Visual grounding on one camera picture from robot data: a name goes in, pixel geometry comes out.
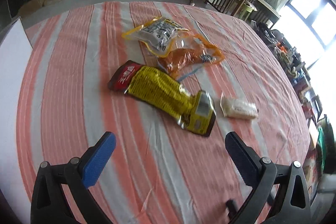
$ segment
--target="yellow snack package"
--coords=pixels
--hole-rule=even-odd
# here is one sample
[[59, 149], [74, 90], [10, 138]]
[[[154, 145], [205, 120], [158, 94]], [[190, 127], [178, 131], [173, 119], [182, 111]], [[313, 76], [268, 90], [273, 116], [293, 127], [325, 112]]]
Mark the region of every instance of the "yellow snack package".
[[131, 60], [115, 72], [108, 87], [167, 112], [183, 129], [203, 137], [210, 136], [216, 111], [212, 98], [203, 90], [191, 95], [161, 70]]
[[180, 32], [189, 31], [177, 22], [165, 17], [156, 17], [122, 34], [125, 39], [136, 39], [145, 43], [148, 50], [156, 56], [166, 57], [172, 47], [174, 38]]

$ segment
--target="white packet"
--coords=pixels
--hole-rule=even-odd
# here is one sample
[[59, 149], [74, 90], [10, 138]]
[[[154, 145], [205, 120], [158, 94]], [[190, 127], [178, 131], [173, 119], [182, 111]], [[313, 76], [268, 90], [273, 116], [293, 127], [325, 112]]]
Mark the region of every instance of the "white packet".
[[223, 93], [220, 96], [220, 107], [225, 117], [252, 120], [258, 116], [255, 104], [241, 99], [227, 98]]

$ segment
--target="bag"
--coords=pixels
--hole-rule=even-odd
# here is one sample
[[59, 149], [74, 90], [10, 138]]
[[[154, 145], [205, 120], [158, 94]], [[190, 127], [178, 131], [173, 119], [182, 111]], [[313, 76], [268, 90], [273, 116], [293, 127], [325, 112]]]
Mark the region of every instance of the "bag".
[[203, 137], [209, 137], [216, 120], [213, 100], [207, 92], [200, 90], [191, 95], [166, 73], [131, 60], [115, 72], [108, 87], [167, 112], [183, 129]]
[[252, 120], [258, 116], [258, 110], [255, 104], [245, 102], [241, 99], [220, 97], [220, 107], [225, 117]]
[[208, 65], [216, 65], [224, 60], [222, 51], [203, 36], [181, 34], [176, 37], [167, 57], [158, 58], [158, 66], [169, 76], [181, 82]]
[[123, 38], [136, 39], [145, 43], [148, 50], [156, 56], [166, 57], [179, 32], [187, 32], [180, 24], [165, 17], [157, 17], [122, 34]]

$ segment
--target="red label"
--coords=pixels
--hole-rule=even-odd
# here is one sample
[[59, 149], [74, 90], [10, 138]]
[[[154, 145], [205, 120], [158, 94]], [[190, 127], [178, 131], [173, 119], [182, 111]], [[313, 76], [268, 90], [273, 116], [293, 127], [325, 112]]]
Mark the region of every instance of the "red label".
[[132, 77], [135, 73], [142, 67], [142, 65], [137, 63], [131, 63], [126, 65], [118, 76], [117, 82], [115, 84], [116, 90], [125, 90], [127, 89], [129, 83], [132, 80]]

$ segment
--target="blue gripper pad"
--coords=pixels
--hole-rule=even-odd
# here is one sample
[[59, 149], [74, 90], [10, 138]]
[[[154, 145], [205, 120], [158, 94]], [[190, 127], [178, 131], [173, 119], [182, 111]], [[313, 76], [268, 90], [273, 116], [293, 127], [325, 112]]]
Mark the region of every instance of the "blue gripper pad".
[[115, 147], [116, 137], [110, 132], [83, 168], [82, 182], [86, 189], [96, 184]]
[[227, 152], [229, 153], [234, 164], [236, 165], [245, 184], [255, 189], [255, 187], [258, 185], [259, 170], [245, 150], [249, 149], [250, 147], [246, 146], [245, 144], [244, 146], [245, 147], [243, 147], [242, 144], [239, 143], [239, 141], [236, 139], [235, 135], [232, 132], [226, 135], [225, 148]]

